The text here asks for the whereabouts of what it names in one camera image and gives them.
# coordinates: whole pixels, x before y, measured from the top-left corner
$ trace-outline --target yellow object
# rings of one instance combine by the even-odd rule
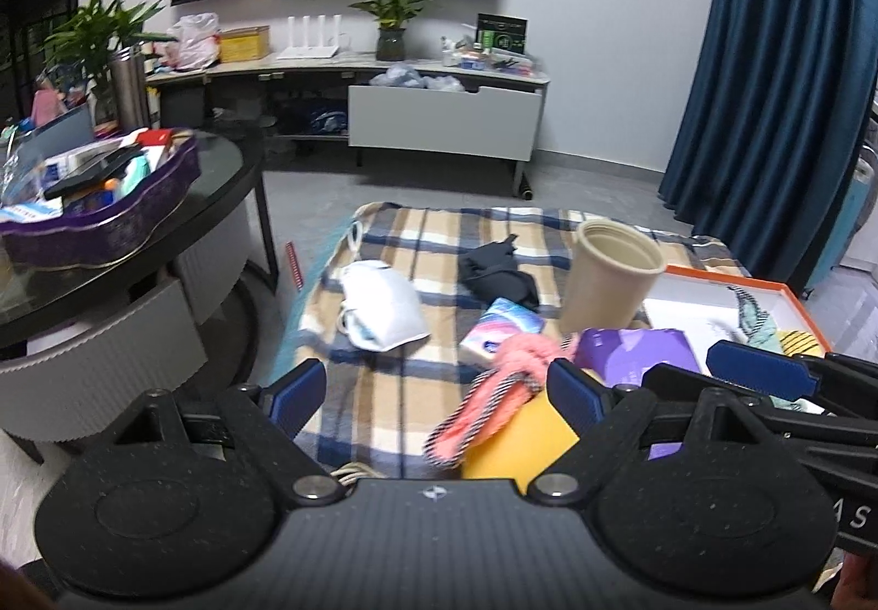
[[[464,479],[514,479],[521,493],[579,437],[549,402],[543,389],[488,441],[464,455]]]
[[[242,27],[219,34],[219,59],[223,63],[262,60],[269,54],[269,26]]]
[[[778,331],[777,337],[780,340],[780,349],[787,357],[793,355],[824,356],[823,347],[818,343],[818,339],[809,332],[802,332],[800,329],[781,329]]]

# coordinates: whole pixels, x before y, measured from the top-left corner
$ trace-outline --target tv stand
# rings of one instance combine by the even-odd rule
[[[374,54],[339,54],[330,59],[284,60],[271,54],[249,63],[224,63],[199,72],[152,75],[147,84],[161,92],[163,126],[201,126],[205,93],[218,78],[284,81],[301,89],[347,86],[348,133],[279,133],[304,141],[345,139],[356,148],[398,148],[506,159],[513,166],[513,194],[529,200],[525,164],[542,123],[549,88],[546,76],[445,67],[438,60],[408,60],[422,75],[457,77],[465,92],[372,87],[368,81],[394,63]]]

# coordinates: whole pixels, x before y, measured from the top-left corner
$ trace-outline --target human hand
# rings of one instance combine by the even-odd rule
[[[838,585],[832,594],[832,610],[878,610],[878,598],[869,594],[869,570],[872,558],[845,554]]]

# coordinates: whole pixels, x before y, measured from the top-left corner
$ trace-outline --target curtain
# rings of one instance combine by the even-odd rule
[[[801,278],[837,215],[877,70],[878,0],[713,0],[666,206],[754,276]]]

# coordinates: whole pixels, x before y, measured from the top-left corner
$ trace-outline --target plaid blanket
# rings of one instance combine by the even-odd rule
[[[310,357],[323,360],[328,391],[322,408],[296,442],[317,461],[339,467],[363,461],[391,477],[447,475],[421,455],[429,433],[458,407],[480,371],[458,364],[458,342],[484,306],[458,284],[458,256],[516,234],[515,257],[537,281],[544,333],[560,339],[556,318],[570,268],[572,236],[581,221],[600,218],[580,211],[540,208],[434,210],[374,203],[356,213],[363,223],[362,259],[381,259],[407,276],[420,294],[430,329],[426,341],[387,354],[354,348],[336,329],[342,292],[337,274],[353,256],[344,237],[303,292],[304,306],[275,376]],[[714,238],[645,230],[668,263],[747,275]]]

